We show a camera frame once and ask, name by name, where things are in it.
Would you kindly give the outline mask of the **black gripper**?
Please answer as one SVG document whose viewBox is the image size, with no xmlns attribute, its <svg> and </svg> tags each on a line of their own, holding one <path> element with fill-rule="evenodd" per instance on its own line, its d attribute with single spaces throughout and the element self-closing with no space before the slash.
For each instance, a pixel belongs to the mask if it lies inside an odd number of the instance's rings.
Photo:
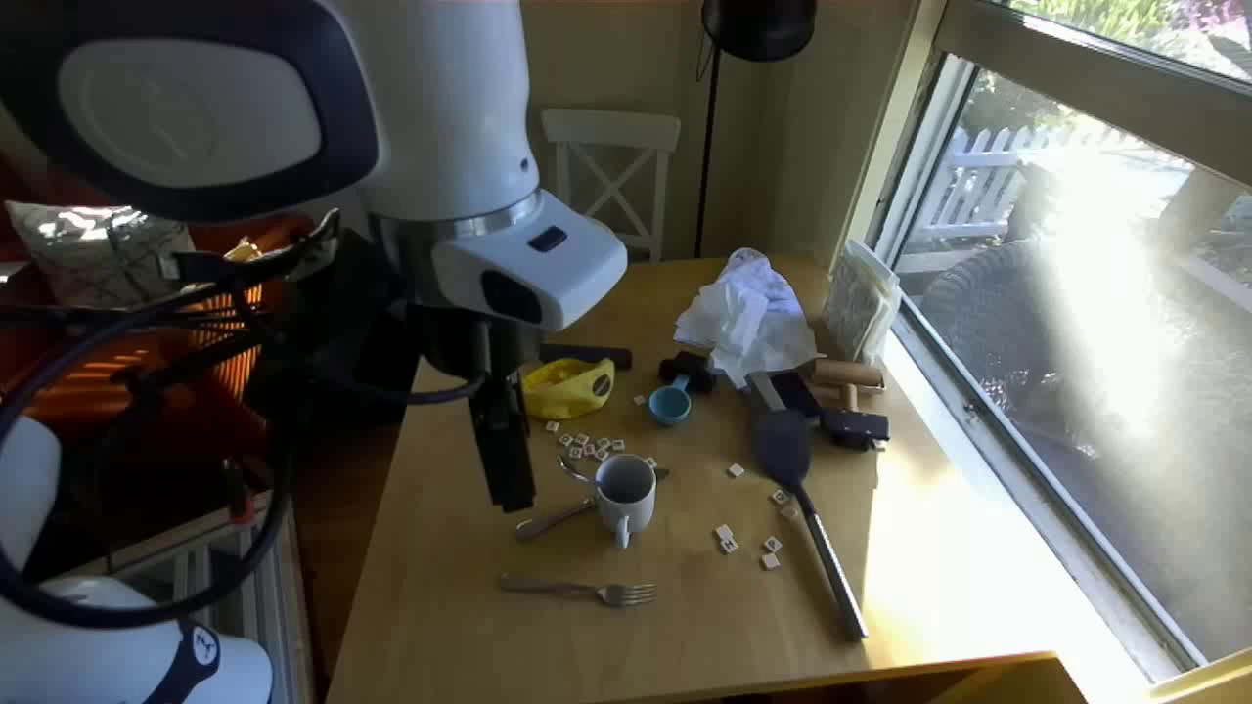
<svg viewBox="0 0 1252 704">
<path fill-rule="evenodd" d="M 542 331 L 465 310 L 415 310 L 424 356 L 460 378 L 487 378 L 471 399 L 490 496 L 501 513 L 535 500 L 530 413 L 518 371 L 542 356 Z"/>
</svg>

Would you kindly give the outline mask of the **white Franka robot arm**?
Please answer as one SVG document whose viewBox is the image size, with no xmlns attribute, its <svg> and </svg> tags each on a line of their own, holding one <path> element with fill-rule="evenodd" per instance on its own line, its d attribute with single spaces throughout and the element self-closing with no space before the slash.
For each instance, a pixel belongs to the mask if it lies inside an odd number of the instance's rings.
<svg viewBox="0 0 1252 704">
<path fill-rule="evenodd" d="M 542 189 L 520 0 L 6 0 L 6 105 L 170 219 L 357 190 L 441 318 L 499 508 L 533 500 L 511 349 L 590 313 L 628 247 Z"/>
</svg>

